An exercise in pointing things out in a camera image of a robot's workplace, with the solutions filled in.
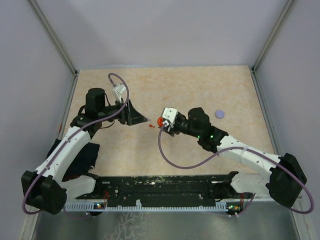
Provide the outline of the red earbud charging case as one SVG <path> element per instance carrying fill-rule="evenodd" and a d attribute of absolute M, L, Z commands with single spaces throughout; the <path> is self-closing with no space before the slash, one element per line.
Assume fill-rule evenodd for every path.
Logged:
<path fill-rule="evenodd" d="M 165 123 L 165 119 L 164 119 L 163 117 L 159 117 L 159 118 L 157 119 L 157 125 L 158 125 L 159 128 L 165 126 L 165 124 L 166 124 L 166 123 Z"/>

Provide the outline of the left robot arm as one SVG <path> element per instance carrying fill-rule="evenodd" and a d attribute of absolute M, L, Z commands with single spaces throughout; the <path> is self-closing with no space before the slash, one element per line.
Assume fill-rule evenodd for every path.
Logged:
<path fill-rule="evenodd" d="M 113 87 L 115 104 L 106 104 L 106 92 L 102 88 L 91 88 L 85 96 L 85 105 L 72 120 L 66 135 L 34 171 L 26 171 L 21 177 L 23 200 L 22 210 L 27 215 L 32 206 L 39 212 L 59 213 L 66 202 L 82 195 L 97 199 L 103 195 L 104 186 L 96 177 L 80 174 L 77 178 L 64 181 L 63 178 L 78 153 L 87 145 L 105 121 L 119 121 L 122 125 L 133 126 L 147 122 L 147 118 L 137 112 L 130 99 L 122 98 L 129 89 L 125 84 Z"/>

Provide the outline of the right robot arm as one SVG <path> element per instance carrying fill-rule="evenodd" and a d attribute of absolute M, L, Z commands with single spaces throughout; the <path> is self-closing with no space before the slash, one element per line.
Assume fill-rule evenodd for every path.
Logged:
<path fill-rule="evenodd" d="M 166 107 L 157 124 L 172 137 L 178 134 L 195 137 L 204 150 L 237 161 L 256 172 L 233 173 L 223 185 L 223 192 L 229 198 L 235 198 L 239 193 L 269 195 L 278 204 L 291 208 L 307 183 L 295 156 L 267 153 L 240 142 L 213 126 L 201 107 L 192 108 L 187 116 Z"/>

